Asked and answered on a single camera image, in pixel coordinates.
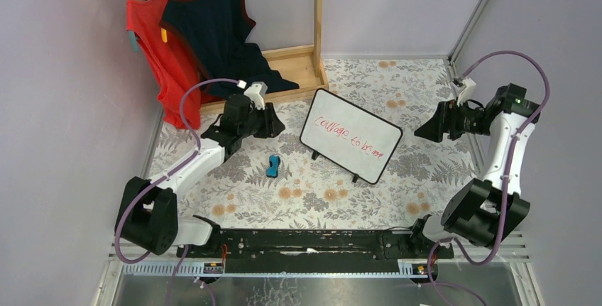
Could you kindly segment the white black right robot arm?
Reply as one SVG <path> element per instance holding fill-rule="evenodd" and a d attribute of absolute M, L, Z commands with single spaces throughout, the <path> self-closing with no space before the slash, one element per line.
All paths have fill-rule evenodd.
<path fill-rule="evenodd" d="M 520 171 L 539 116 L 538 104 L 525 95 L 525 88 L 508 84 L 499 87 L 486 106 L 472 108 L 460 99 L 439 102 L 434 116 L 414 132 L 436 143 L 465 133 L 491 138 L 482 173 L 450 199 L 442 216 L 426 218 L 428 239 L 455 234 L 473 245 L 493 248 L 498 233 L 506 238 L 528 215 L 530 203 L 521 197 Z"/>

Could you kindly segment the white whiteboard black frame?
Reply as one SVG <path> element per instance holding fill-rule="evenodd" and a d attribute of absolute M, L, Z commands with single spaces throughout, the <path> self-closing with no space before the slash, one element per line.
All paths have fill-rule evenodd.
<path fill-rule="evenodd" d="M 378 183 L 403 130 L 336 94 L 318 89 L 300 133 L 300 143 L 368 184 Z"/>

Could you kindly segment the blue whiteboard eraser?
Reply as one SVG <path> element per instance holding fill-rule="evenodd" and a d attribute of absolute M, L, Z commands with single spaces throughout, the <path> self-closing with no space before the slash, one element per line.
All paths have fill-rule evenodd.
<path fill-rule="evenodd" d="M 278 155 L 271 155 L 268 159 L 268 167 L 266 169 L 266 176 L 269 178 L 277 178 L 279 173 L 279 167 L 281 159 Z"/>

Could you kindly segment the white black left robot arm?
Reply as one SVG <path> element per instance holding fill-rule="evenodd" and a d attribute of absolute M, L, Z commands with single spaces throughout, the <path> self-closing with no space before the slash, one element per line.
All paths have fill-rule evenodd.
<path fill-rule="evenodd" d="M 224 112 L 200 137 L 200 142 L 163 174 L 150 179 L 132 177 L 125 185 L 115 224 L 114 245 L 122 239 L 162 255 L 171 246 L 206 246 L 219 233 L 218 224 L 206 217 L 181 217 L 178 200 L 212 170 L 241 148 L 242 141 L 275 138 L 285 130 L 271 102 L 260 103 L 250 94 L 235 94 Z"/>

